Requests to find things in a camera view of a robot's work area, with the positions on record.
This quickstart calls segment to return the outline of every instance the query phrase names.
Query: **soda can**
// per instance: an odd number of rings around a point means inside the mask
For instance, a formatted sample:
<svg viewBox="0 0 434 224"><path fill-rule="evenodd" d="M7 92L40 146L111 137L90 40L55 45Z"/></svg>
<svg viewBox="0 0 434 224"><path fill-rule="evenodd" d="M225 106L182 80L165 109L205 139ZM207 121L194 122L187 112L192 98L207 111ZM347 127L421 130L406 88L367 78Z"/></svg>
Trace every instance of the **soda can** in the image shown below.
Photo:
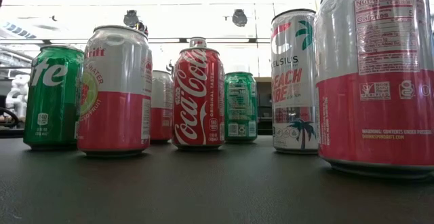
<svg viewBox="0 0 434 224"><path fill-rule="evenodd" d="M190 48L206 48L206 40L203 37L191 37Z"/></svg>
<svg viewBox="0 0 434 224"><path fill-rule="evenodd" d="M181 51L174 69L174 135L179 149L218 149L224 143L224 69L210 48Z"/></svg>
<svg viewBox="0 0 434 224"><path fill-rule="evenodd" d="M224 76L224 139L251 143L258 137L256 81L251 73L230 72Z"/></svg>
<svg viewBox="0 0 434 224"><path fill-rule="evenodd" d="M167 71L152 71L151 143L172 138L174 82Z"/></svg>
<svg viewBox="0 0 434 224"><path fill-rule="evenodd" d="M32 149L76 149L84 53L47 45L32 61L24 142Z"/></svg>
<svg viewBox="0 0 434 224"><path fill-rule="evenodd" d="M316 154L313 101L315 11L283 12L271 22L273 145L278 152Z"/></svg>
<svg viewBox="0 0 434 224"><path fill-rule="evenodd" d="M319 154L332 167L418 179L434 170L428 0L322 0L315 21Z"/></svg>
<svg viewBox="0 0 434 224"><path fill-rule="evenodd" d="M78 147L125 156L149 146L152 54L144 33L99 26L85 49Z"/></svg>

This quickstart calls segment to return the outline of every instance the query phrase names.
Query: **green can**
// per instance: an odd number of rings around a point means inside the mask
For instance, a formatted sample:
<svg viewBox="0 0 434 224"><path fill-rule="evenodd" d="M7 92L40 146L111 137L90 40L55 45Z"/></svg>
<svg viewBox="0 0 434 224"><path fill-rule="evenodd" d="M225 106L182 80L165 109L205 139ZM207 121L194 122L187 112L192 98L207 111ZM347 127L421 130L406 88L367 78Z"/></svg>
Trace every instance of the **green can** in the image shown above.
<svg viewBox="0 0 434 224"><path fill-rule="evenodd" d="M32 62L24 142L32 149L76 149L84 53L47 45Z"/></svg>
<svg viewBox="0 0 434 224"><path fill-rule="evenodd" d="M256 81L248 72L224 77L224 137L227 142L250 143L258 137Z"/></svg>

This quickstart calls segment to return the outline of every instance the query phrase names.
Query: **table surface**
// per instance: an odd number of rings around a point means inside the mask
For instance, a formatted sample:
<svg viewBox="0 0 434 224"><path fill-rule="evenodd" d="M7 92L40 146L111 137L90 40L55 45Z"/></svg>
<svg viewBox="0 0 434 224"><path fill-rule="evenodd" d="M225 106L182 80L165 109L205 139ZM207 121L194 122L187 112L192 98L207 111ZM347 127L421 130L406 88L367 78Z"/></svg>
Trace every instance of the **table surface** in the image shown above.
<svg viewBox="0 0 434 224"><path fill-rule="evenodd" d="M251 145L89 159L0 140L0 223L434 223L434 182L340 173Z"/></svg>

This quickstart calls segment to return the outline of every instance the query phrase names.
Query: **palm tree graphic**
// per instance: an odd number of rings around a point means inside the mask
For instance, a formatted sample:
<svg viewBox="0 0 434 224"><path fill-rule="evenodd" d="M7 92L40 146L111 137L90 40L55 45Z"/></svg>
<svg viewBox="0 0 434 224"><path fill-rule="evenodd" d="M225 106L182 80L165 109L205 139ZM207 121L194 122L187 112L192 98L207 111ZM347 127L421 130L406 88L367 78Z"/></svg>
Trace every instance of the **palm tree graphic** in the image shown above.
<svg viewBox="0 0 434 224"><path fill-rule="evenodd" d="M306 35L306 37L304 38L303 41L303 50L307 49L307 47L309 47L309 45L312 44L313 41L313 29L311 24L309 24L307 21L305 20L301 20L298 21L298 23L304 25L306 28L304 29L300 29L297 31L296 33L296 37L298 37L299 35Z"/></svg>
<svg viewBox="0 0 434 224"><path fill-rule="evenodd" d="M306 132L309 138L308 142L311 141L312 135L317 138L315 130L313 129L313 126L311 126L312 123L313 122L305 122L304 120L298 118L292 121L288 126L298 130L299 133L296 138L298 142L300 142L300 135L302 135L301 149L304 149L306 147Z"/></svg>

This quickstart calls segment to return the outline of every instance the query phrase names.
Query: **white ceiling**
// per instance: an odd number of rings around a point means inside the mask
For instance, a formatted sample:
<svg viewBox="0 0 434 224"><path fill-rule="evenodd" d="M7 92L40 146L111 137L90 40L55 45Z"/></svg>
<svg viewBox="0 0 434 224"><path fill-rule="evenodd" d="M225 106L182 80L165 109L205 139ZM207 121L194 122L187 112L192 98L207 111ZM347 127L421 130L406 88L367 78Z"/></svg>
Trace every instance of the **white ceiling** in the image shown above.
<svg viewBox="0 0 434 224"><path fill-rule="evenodd" d="M319 0L3 0L0 27L13 23L36 35L37 39L87 39L96 26L123 25L126 11L137 10L140 19L148 25L150 38L268 39L275 14L294 8L316 10L316 3ZM232 23L235 9L243 9L248 17L245 27ZM6 38L21 37L9 35ZM31 56L37 55L39 49L36 45L11 47ZM179 50L185 47L185 43L151 44L154 61L163 63L175 61ZM269 44L213 43L210 47L220 51L227 70L231 64L243 63L255 76L271 75Z"/></svg>

